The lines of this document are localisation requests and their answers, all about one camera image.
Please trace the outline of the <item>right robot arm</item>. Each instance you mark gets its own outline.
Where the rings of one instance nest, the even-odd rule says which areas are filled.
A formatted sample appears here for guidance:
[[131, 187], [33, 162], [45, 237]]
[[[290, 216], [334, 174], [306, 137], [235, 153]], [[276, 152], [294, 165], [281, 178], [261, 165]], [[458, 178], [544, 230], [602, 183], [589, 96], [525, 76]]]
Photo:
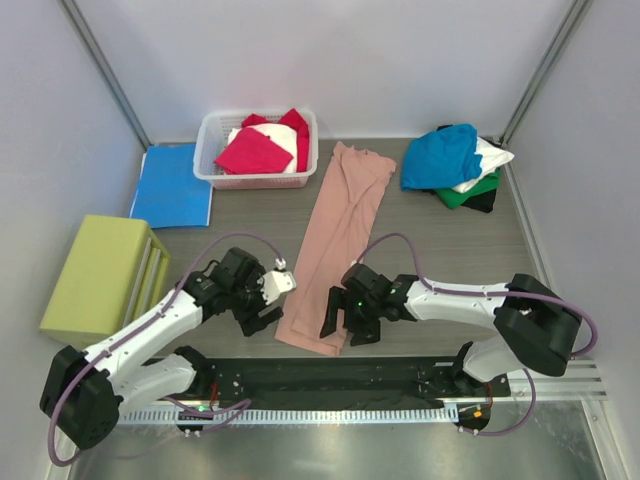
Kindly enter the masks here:
[[428, 284], [416, 275], [394, 280], [356, 263], [330, 289], [320, 338], [344, 326], [351, 345], [377, 343], [381, 321], [446, 320], [494, 331], [467, 342], [448, 368], [422, 380], [432, 396], [471, 397], [494, 379], [521, 369], [564, 375], [580, 316], [535, 278], [517, 274], [506, 284]]

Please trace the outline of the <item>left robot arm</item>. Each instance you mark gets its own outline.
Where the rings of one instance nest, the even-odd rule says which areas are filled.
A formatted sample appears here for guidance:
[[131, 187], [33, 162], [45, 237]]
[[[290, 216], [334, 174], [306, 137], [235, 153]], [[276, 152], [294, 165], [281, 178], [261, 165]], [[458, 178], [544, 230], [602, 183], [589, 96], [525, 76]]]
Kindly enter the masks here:
[[149, 311], [83, 350], [67, 346], [53, 358], [40, 399], [48, 436], [64, 433], [79, 449], [101, 443], [118, 420], [172, 395], [198, 400], [211, 391], [211, 362], [196, 349], [152, 357], [184, 333], [231, 313], [249, 337], [278, 320], [278, 301], [296, 288], [279, 258], [272, 270], [233, 247], [222, 260], [188, 273]]

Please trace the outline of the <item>pink t-shirt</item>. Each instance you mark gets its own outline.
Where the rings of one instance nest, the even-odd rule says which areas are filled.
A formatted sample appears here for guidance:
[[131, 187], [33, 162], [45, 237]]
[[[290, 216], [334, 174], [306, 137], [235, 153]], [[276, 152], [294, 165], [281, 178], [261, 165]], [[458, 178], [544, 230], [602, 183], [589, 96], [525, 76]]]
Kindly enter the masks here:
[[329, 291], [367, 247], [395, 170], [392, 159], [335, 145], [296, 261], [297, 288], [285, 300], [276, 340], [326, 356], [340, 354], [347, 336], [342, 313], [336, 331], [320, 337]]

